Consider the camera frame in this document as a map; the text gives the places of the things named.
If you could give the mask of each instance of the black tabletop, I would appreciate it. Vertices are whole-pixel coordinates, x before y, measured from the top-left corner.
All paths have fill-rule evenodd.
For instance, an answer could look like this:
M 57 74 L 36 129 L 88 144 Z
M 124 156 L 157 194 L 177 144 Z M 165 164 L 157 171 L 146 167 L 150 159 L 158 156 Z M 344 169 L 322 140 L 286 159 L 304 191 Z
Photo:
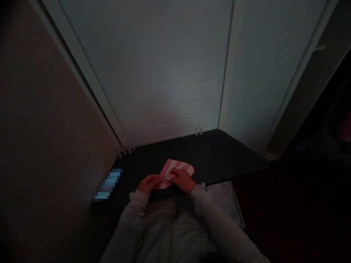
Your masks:
M 110 199 L 92 203 L 92 212 L 100 214 L 123 208 L 129 203 L 129 193 L 136 190 L 140 181 L 149 174 L 159 174 L 168 159 L 192 165 L 193 180 L 206 185 L 269 167 L 262 156 L 218 129 L 141 146 L 113 164 L 112 168 L 122 169 L 122 176 Z M 179 192 L 176 186 L 154 190 L 150 200 Z

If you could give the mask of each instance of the white sleeve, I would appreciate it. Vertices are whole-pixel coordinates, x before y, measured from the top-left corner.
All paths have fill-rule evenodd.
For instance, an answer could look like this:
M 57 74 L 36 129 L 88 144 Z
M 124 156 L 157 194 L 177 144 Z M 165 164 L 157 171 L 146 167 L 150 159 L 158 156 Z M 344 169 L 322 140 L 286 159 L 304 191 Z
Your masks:
M 202 217 L 222 256 L 242 263 L 269 262 L 242 229 L 197 185 L 191 192 L 195 213 Z
M 143 230 L 142 218 L 145 216 L 145 207 L 149 196 L 136 190 L 130 193 L 130 202 L 124 208 L 100 263 L 107 262 L 133 262 L 135 248 L 137 246 L 138 233 Z

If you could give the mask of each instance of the white door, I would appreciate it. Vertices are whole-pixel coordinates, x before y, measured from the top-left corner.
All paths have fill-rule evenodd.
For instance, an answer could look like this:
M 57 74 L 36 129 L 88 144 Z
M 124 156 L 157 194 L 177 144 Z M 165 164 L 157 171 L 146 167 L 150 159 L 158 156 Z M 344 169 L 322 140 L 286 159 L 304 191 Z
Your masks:
M 218 128 L 231 0 L 60 0 L 130 143 Z
M 326 0 L 236 0 L 219 128 L 263 154 Z

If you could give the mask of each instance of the person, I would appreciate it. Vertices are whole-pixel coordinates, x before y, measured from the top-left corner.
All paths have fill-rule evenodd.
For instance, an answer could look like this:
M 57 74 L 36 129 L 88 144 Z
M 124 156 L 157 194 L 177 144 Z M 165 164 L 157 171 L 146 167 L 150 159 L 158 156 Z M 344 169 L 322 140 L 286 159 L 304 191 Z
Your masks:
M 150 202 L 158 175 L 143 179 L 130 193 L 101 263 L 106 262 L 255 262 L 269 260 L 241 228 L 212 201 L 204 184 L 184 170 L 172 169 L 172 182 L 187 195 Z

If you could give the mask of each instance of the white long-sleeve shirt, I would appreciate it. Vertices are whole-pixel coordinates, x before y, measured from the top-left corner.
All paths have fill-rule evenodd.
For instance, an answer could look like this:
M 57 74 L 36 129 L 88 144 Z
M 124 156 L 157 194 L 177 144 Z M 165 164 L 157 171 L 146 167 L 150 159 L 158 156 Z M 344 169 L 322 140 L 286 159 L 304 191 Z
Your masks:
M 190 195 L 151 202 L 130 193 L 116 231 L 100 262 L 198 262 L 209 252 L 242 263 L 269 260 L 197 185 Z

